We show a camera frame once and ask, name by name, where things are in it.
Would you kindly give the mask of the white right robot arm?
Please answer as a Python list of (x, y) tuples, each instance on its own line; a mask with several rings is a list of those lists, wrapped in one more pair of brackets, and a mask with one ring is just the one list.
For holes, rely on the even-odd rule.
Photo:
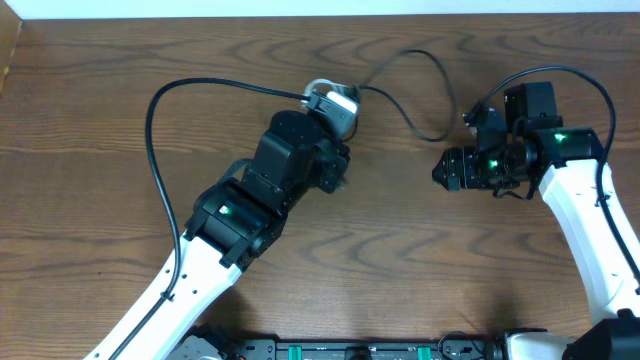
[(560, 224), (578, 267), (593, 326), (577, 339), (542, 329), (504, 331), (484, 359), (636, 359), (639, 356), (639, 241), (617, 198), (603, 147), (590, 128), (567, 128), (549, 82), (504, 92), (505, 111), (466, 114), (472, 146), (443, 152), (432, 171), (448, 191), (496, 198), (528, 184)]

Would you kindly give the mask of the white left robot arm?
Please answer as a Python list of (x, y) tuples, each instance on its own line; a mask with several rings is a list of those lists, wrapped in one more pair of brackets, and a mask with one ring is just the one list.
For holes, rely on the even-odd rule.
[(350, 157), (352, 115), (276, 113), (242, 178), (203, 192), (175, 251), (91, 359), (164, 359), (197, 318), (281, 235), (311, 188), (332, 193)]

